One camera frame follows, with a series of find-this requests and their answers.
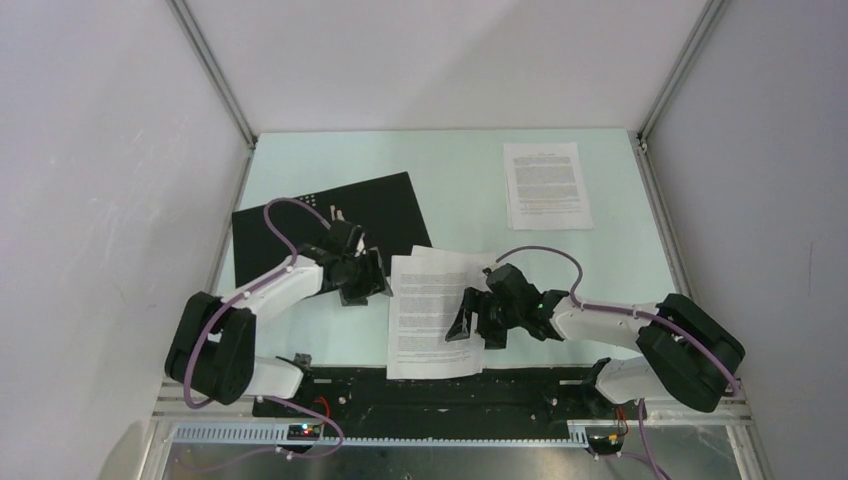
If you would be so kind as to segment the red and black file folder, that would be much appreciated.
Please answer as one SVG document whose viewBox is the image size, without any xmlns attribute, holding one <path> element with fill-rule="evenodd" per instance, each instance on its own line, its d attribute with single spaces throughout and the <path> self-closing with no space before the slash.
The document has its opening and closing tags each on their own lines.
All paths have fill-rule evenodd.
<svg viewBox="0 0 848 480">
<path fill-rule="evenodd" d="M 380 250 L 386 267 L 396 255 L 409 255 L 416 245 L 432 245 L 408 173 L 301 195 L 299 201 L 331 222 L 345 220 L 363 227 L 366 244 Z M 262 205 L 232 214 L 234 280 L 241 287 L 289 255 L 269 229 Z"/>
</svg>

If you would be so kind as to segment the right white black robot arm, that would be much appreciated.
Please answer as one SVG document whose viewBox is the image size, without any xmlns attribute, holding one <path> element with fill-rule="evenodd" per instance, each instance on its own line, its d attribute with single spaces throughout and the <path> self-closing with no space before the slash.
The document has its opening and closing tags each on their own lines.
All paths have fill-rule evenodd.
<svg viewBox="0 0 848 480">
<path fill-rule="evenodd" d="M 512 264 L 484 276 L 485 289 L 464 290 L 446 341 L 479 337 L 485 348 L 499 350 L 509 330 L 522 328 L 539 341 L 593 341 L 635 352 L 630 359 L 602 358 L 582 378 L 581 402 L 593 417 L 650 399 L 711 413 L 728 390 L 738 389 L 744 346 L 683 294 L 631 306 L 598 304 L 570 291 L 540 291 Z"/>
</svg>

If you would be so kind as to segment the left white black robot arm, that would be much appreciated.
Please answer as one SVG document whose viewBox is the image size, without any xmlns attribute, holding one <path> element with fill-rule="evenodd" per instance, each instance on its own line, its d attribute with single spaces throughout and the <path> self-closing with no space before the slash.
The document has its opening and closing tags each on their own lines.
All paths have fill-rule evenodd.
<svg viewBox="0 0 848 480">
<path fill-rule="evenodd" d="M 307 367 L 257 355 L 257 331 L 300 301 L 332 291 L 344 306 L 365 306 L 390 292 L 380 249 L 361 226 L 344 220 L 228 295 L 193 294 L 164 362 L 166 377 L 182 385 L 192 409 L 254 396 L 277 397 L 292 416 L 308 414 L 316 390 L 304 382 Z"/>
</svg>

